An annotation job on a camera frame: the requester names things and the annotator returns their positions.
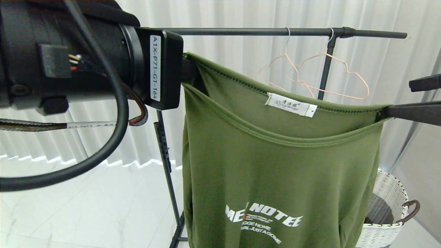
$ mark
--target black metal rack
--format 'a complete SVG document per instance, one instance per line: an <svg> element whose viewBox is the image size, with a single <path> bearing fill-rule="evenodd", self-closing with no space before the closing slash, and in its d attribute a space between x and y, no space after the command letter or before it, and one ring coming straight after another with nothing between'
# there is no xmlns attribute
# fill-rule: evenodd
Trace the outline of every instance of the black metal rack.
<svg viewBox="0 0 441 248"><path fill-rule="evenodd" d="M342 28L164 28L164 30L177 33L179 35L216 35L216 36L328 36L327 53L332 55L337 38L350 37L377 37L377 38L397 38L404 39L407 33L355 30L350 27ZM332 58L327 56L323 73L321 76L320 89L326 88ZM323 100L324 92L319 91L318 99ZM184 215L180 214L176 203L176 195L173 189L172 166L168 156L167 140L165 137L164 121L162 112L157 111L158 122L154 123L159 150L161 151L162 164L164 166L165 179L167 180L168 191L172 201L173 213L176 220L176 231L172 238L170 248L177 248L180 241L188 241L188 238L181 237L185 226Z"/></svg>

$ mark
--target olive green t-shirt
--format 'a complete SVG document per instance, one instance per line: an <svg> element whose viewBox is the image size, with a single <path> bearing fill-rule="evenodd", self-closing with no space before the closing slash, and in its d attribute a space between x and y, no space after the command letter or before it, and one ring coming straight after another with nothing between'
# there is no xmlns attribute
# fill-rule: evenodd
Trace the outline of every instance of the olive green t-shirt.
<svg viewBox="0 0 441 248"><path fill-rule="evenodd" d="M190 247L354 248L385 106L306 98L185 56L202 76L183 84Z"/></svg>

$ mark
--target basket handle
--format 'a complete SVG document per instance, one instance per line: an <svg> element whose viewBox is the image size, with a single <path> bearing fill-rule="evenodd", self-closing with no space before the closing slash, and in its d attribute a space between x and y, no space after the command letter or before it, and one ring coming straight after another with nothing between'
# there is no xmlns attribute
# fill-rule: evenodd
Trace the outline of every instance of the basket handle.
<svg viewBox="0 0 441 248"><path fill-rule="evenodd" d="M410 219L412 219L418 213L418 211L420 209L419 201L412 200L412 201L405 202L403 204L403 207L409 207L411 205L415 205L415 209L410 214L408 214L406 217L402 218L401 220L397 220L396 223L402 222L404 225L406 222L408 222Z"/></svg>

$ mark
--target white wicker basket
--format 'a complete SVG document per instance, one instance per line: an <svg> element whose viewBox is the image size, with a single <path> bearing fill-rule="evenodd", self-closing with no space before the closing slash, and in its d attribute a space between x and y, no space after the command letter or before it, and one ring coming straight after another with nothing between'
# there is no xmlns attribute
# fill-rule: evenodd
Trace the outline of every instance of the white wicker basket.
<svg viewBox="0 0 441 248"><path fill-rule="evenodd" d="M406 216L410 205L415 209ZM357 248L387 247L396 238L401 227L419 211L419 202L409 202L401 182L389 173L378 171L374 194L363 224Z"/></svg>

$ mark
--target screw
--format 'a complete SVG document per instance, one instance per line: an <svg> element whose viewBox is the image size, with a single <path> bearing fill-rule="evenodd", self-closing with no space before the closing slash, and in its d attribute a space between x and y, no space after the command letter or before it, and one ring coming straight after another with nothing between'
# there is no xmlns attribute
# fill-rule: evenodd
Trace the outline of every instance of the screw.
<svg viewBox="0 0 441 248"><path fill-rule="evenodd" d="M29 86L24 84L15 84L11 87L11 93L16 96L27 96L31 92Z"/></svg>

